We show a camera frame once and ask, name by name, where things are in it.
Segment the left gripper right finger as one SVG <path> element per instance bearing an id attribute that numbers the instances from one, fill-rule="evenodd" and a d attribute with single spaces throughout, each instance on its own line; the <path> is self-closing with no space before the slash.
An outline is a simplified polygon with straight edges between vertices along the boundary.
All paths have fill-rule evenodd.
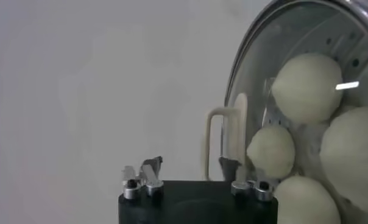
<path id="1" fill-rule="evenodd" d="M 230 183 L 230 191 L 234 197 L 253 198 L 256 201 L 272 201 L 274 199 L 274 188 L 270 181 L 263 176 L 261 170 L 256 170 L 253 175 L 250 175 L 252 179 L 239 180 L 238 169 L 243 168 L 239 161 L 224 156 L 220 156 L 218 161 L 224 180 Z"/>

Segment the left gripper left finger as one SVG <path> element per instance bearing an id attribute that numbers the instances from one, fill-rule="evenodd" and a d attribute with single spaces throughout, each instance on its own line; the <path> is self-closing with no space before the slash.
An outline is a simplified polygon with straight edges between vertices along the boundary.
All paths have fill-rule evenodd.
<path id="1" fill-rule="evenodd" d="M 149 197 L 162 192 L 164 183 L 158 177 L 162 162 L 161 156 L 144 160 L 138 175 L 133 166 L 125 166 L 122 170 L 123 197 L 127 200 L 138 199 L 142 187 L 146 188 L 146 194 Z"/>

